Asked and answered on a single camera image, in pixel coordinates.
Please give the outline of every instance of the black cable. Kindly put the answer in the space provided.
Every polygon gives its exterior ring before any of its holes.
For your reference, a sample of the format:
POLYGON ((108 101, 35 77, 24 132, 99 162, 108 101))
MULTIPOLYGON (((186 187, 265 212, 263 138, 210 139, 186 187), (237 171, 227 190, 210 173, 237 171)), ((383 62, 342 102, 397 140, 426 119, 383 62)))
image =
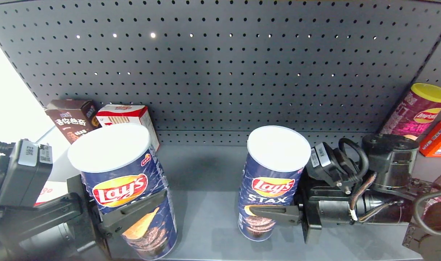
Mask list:
POLYGON ((350 214, 351 214, 351 218, 353 218, 354 221, 358 220, 358 216, 356 214, 355 208, 359 197, 365 193, 365 191, 368 189, 368 187, 370 187, 370 185, 372 185, 372 183, 375 181, 376 178, 377 178, 377 172, 374 172, 351 198, 350 214))
POLYGON ((441 196, 441 186, 440 186, 440 185, 433 183, 432 188, 437 189, 438 191, 437 191, 437 192, 430 192, 430 193, 427 193, 427 194, 422 195, 422 196, 420 196, 420 197, 418 197, 418 198, 416 198, 416 199, 414 200, 414 202, 413 202, 413 205, 414 205, 414 214, 413 214, 413 217, 414 217, 414 220, 416 221, 416 223, 417 223, 417 224, 418 224, 423 230, 425 230, 425 232, 427 232, 427 233, 429 233, 430 235, 433 235, 433 236, 441 236, 441 231, 433 230, 433 229, 431 229, 428 225, 426 225, 426 224, 424 223, 424 221, 423 221, 422 218, 421 218, 421 213, 419 212, 419 209, 422 209, 422 208, 420 207, 420 204, 421 204, 424 200, 427 200, 427 199, 431 199, 431 198, 434 198, 434 197, 441 196))
POLYGON ((367 170, 368 170, 368 157, 365 154, 364 150, 359 145, 357 145, 355 142, 353 142, 352 140, 347 139, 347 138, 341 138, 338 141, 338 148, 344 154, 346 154, 346 152, 345 152, 345 144, 347 144, 348 146, 352 147, 353 150, 355 150, 355 152, 359 156, 359 171, 358 171, 358 173, 356 175, 354 175, 353 177, 350 177, 351 181, 357 182, 358 180, 362 180, 364 175, 367 173, 367 170))
POLYGON ((360 223, 364 223, 364 222, 366 222, 369 218, 371 218, 371 217, 377 215, 380 211, 382 211, 382 210, 384 210, 385 208, 387 208, 387 207, 389 207, 389 206, 391 206, 391 205, 394 205, 394 204, 396 204, 396 203, 398 203, 398 201, 395 201, 395 200, 394 200, 394 201, 386 202, 386 203, 383 203, 383 204, 380 204, 380 205, 376 206, 375 208, 369 210, 365 215, 361 216, 361 217, 359 218, 359 222, 360 222, 360 223))
POLYGON ((10 152, 13 150, 13 147, 15 147, 15 143, 4 143, 0 142, 0 153, 3 153, 5 155, 9 155, 10 152))

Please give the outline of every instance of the gray shelf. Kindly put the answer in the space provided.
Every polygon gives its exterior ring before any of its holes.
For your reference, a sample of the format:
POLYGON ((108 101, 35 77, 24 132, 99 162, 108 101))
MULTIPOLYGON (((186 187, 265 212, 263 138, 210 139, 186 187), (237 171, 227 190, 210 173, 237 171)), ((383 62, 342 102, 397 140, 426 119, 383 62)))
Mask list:
MULTIPOLYGON (((237 194, 247 154, 242 146, 161 146, 158 157, 173 191, 179 242, 168 260, 388 261, 421 260, 403 247, 405 225, 327 225, 320 244, 305 245, 301 227, 277 226, 270 240, 255 243, 237 228, 237 194)), ((430 170, 431 175, 439 175, 430 170)), ((50 180, 78 174, 61 156, 50 180)), ((137 258, 120 238, 115 258, 137 258)))

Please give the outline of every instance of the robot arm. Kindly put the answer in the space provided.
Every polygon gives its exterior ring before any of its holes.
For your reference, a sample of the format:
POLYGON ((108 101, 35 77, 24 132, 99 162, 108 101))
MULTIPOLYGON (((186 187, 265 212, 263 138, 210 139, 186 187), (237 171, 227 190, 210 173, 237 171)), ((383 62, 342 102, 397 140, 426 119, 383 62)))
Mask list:
POLYGON ((101 215, 76 175, 67 180, 67 195, 34 207, 53 166, 51 147, 21 140, 0 144, 0 152, 0 261, 110 260, 107 240, 167 196, 162 190, 101 215))
POLYGON ((441 208, 431 206, 421 218, 421 204, 440 196, 441 187, 411 177, 418 149, 416 141, 396 135, 367 135, 363 150, 348 139, 333 150, 323 142, 312 149, 295 205, 250 210, 281 224, 301 224, 311 244, 318 242, 322 223, 409 223, 403 246, 426 261, 441 261, 441 208), (347 157, 344 144, 355 149, 359 164, 347 157))

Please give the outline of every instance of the barcode label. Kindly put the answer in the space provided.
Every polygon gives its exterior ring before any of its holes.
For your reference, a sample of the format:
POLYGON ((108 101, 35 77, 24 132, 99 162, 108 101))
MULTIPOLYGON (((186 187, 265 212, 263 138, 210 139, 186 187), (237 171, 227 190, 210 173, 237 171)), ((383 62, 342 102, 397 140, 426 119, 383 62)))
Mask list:
POLYGON ((312 162, 312 167, 317 167, 319 165, 319 159, 317 158, 317 153, 315 148, 312 148, 310 150, 310 161, 312 162))
POLYGON ((45 145, 43 149, 40 150, 40 162, 53 164, 53 160, 51 159, 51 146, 45 145))
POLYGON ((327 155, 327 152, 325 151, 325 147, 323 146, 323 143, 320 143, 315 148, 317 150, 317 156, 319 157, 320 160, 320 165, 322 167, 330 165, 330 159, 329 156, 327 155))
POLYGON ((18 164, 35 167, 37 165, 38 144, 28 140, 22 141, 18 164))

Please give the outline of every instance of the lay's stax can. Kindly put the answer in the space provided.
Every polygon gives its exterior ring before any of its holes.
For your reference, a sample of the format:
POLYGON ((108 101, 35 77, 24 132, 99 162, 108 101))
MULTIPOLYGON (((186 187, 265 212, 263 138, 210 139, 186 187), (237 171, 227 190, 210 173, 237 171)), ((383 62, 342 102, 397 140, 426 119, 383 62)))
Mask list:
POLYGON ((251 206, 290 205, 304 166, 310 158, 307 140, 292 129, 263 126, 251 132, 243 170, 238 227, 253 241, 272 235, 275 221, 254 215, 251 206))
POLYGON ((411 86, 380 131, 416 140, 441 111, 441 87, 416 83, 411 86))
POLYGON ((71 164, 102 214, 167 189, 167 198, 122 235, 142 259, 156 260, 176 244, 177 227, 166 176, 139 124, 113 124, 81 136, 68 151, 71 164))

